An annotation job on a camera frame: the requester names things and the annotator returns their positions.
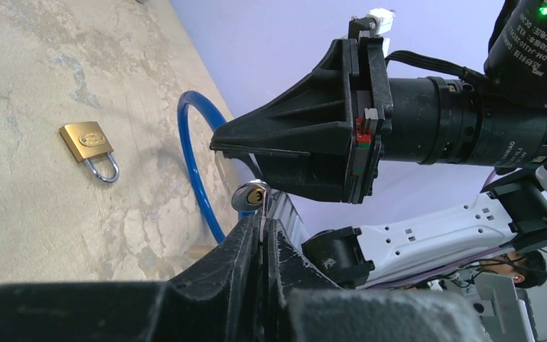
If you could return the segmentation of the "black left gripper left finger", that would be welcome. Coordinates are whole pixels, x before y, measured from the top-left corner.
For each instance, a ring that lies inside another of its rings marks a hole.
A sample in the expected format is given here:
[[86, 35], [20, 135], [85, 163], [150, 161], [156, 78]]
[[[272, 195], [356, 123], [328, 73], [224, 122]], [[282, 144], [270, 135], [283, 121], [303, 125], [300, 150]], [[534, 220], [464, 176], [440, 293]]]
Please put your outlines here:
[[241, 219], [168, 281], [0, 285], [0, 341], [234, 341], [258, 240]]

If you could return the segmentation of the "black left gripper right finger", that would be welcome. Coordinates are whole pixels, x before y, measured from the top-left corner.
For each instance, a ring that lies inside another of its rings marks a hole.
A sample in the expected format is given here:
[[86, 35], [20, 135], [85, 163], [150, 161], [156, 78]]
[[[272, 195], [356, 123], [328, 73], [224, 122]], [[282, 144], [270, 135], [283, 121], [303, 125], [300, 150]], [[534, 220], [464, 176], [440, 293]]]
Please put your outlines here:
[[264, 233], [265, 341], [487, 341], [471, 304], [436, 291], [348, 290], [292, 245], [282, 223]]

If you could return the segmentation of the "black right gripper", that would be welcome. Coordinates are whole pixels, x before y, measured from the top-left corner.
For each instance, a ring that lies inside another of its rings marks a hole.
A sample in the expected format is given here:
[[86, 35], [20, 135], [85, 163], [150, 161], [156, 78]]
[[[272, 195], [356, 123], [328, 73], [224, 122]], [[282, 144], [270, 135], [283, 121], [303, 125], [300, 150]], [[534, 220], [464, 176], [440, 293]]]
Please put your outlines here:
[[[385, 56], [383, 43], [332, 41], [299, 82], [217, 128], [210, 148], [251, 163], [272, 188], [317, 202], [362, 203], [382, 160], [474, 164], [481, 74], [411, 51]], [[349, 149], [318, 146], [327, 134], [345, 145], [350, 119]]]

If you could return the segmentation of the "small silver key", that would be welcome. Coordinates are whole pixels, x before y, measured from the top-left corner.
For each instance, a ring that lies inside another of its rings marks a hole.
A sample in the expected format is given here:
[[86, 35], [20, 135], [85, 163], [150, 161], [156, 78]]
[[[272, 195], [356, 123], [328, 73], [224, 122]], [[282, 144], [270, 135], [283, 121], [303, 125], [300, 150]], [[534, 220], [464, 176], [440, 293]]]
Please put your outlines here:
[[261, 204], [261, 216], [259, 219], [259, 244], [262, 245], [264, 242], [266, 223], [269, 215], [269, 206], [271, 198], [271, 190], [267, 187], [262, 188], [263, 201]]

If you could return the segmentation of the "brass padlock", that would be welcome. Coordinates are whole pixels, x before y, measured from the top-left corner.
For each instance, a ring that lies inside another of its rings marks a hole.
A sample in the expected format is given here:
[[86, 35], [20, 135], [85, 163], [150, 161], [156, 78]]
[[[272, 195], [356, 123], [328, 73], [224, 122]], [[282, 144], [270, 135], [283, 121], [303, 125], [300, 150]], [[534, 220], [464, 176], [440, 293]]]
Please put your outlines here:
[[[113, 147], [96, 121], [85, 121], [63, 125], [59, 128], [60, 136], [72, 153], [75, 161], [83, 162], [94, 177], [105, 183], [117, 182], [120, 168], [113, 156]], [[111, 176], [103, 175], [95, 166], [93, 159], [106, 157], [113, 167]]]

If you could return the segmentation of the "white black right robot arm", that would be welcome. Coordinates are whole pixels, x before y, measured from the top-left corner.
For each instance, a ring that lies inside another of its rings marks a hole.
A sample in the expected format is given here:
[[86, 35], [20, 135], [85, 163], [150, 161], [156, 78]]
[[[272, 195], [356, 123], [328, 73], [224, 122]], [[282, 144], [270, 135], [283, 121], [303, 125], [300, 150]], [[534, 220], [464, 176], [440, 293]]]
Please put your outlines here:
[[384, 52], [390, 17], [349, 21], [293, 87], [214, 131], [275, 190], [360, 204], [382, 160], [493, 167], [476, 199], [407, 221], [321, 232], [303, 254], [343, 288], [391, 289], [507, 249], [547, 245], [547, 1], [506, 1], [484, 72]]

